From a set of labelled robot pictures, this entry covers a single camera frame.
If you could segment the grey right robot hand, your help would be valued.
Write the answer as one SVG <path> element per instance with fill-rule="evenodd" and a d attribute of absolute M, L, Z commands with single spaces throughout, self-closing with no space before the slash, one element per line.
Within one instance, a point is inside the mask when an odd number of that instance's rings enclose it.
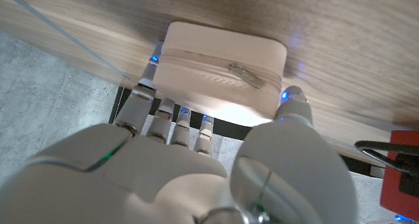
<path fill-rule="evenodd" d="M 354 183 L 281 89 L 275 41 L 159 43 L 113 124 L 43 149 L 1 188 L 2 223 L 355 223 Z"/>

